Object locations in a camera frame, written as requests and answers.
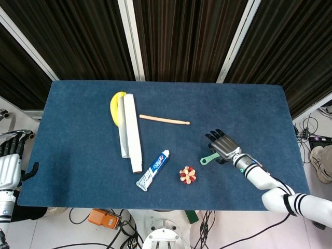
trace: wooden stick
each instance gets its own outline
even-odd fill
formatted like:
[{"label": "wooden stick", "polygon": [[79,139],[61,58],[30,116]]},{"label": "wooden stick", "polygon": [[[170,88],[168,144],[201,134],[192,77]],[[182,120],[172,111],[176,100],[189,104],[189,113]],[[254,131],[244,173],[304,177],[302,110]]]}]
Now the wooden stick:
[{"label": "wooden stick", "polygon": [[157,118],[157,117],[152,117],[152,116],[146,116],[140,114],[140,118],[143,119],[148,119],[152,121],[158,121],[158,122],[164,122],[164,123],[175,123],[177,125],[189,125],[189,121],[181,121],[181,120],[174,120],[174,119],[167,119],[167,118]]}]

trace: blue felt mat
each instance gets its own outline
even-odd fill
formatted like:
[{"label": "blue felt mat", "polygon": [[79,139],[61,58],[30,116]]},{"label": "blue felt mat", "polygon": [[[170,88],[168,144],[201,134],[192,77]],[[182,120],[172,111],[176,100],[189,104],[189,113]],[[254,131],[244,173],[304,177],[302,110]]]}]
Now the blue felt mat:
[{"label": "blue felt mat", "polygon": [[[118,128],[109,102],[118,91],[133,93],[138,114],[190,121],[189,126],[139,119],[143,171],[164,149],[170,160],[148,192],[136,186],[130,159],[121,157]],[[220,128],[244,153],[275,177],[308,192],[291,116],[282,87],[62,80],[52,84],[40,123],[31,169],[20,205],[81,208],[264,210],[261,195],[231,163],[199,163],[210,154],[204,136]],[[179,170],[196,169],[197,181],[185,185]]]}]

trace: white floor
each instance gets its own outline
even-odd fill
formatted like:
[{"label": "white floor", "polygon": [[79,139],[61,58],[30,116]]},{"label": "white floor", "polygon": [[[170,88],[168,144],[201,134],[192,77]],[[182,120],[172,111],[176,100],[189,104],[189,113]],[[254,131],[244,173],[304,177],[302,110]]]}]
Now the white floor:
[{"label": "white floor", "polygon": [[[317,134],[332,137],[332,121],[313,112],[312,117],[319,121]],[[325,185],[317,179],[310,163],[305,164],[305,172],[311,194],[332,200],[332,184]],[[90,209],[74,209],[74,221],[83,220]],[[11,249],[51,249],[57,246],[73,243],[103,243],[108,244],[116,231],[98,227],[85,221],[80,225],[73,225],[68,219],[69,209],[54,217],[43,217],[37,221],[11,223],[7,241]],[[285,217],[284,214],[270,212],[216,212],[216,223],[210,231],[207,245],[210,249],[220,248],[238,239],[251,236],[264,228],[277,223]],[[190,232],[191,245],[194,246],[198,239],[200,222],[192,225]],[[126,239],[121,235],[116,244]],[[100,249],[102,246],[76,246],[75,249]],[[285,223],[274,227],[250,240],[242,241],[228,247],[230,249],[251,248],[300,248],[300,249],[326,249],[332,248],[332,229],[319,230],[311,221],[301,217],[290,217]]]}]

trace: black curtain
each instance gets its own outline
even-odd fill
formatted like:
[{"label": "black curtain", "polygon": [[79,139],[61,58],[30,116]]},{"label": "black curtain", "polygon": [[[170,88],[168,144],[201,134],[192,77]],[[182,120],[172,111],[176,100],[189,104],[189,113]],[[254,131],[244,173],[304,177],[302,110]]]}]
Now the black curtain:
[{"label": "black curtain", "polygon": [[216,82],[246,0],[133,2],[146,80]]},{"label": "black curtain", "polygon": [[0,6],[60,79],[135,80],[117,1],[0,0]]},{"label": "black curtain", "polygon": [[0,48],[0,95],[21,109],[44,109],[51,80],[2,25]]},{"label": "black curtain", "polygon": [[283,86],[293,117],[332,92],[331,1],[261,1],[225,82]]}]

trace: orange device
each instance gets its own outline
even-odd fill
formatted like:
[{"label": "orange device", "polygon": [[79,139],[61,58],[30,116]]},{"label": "orange device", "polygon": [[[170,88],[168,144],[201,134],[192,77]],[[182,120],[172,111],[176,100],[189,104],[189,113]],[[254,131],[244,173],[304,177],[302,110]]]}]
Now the orange device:
[{"label": "orange device", "polygon": [[118,229],[121,216],[101,209],[92,209],[88,221],[97,226],[103,225],[110,229]]}]

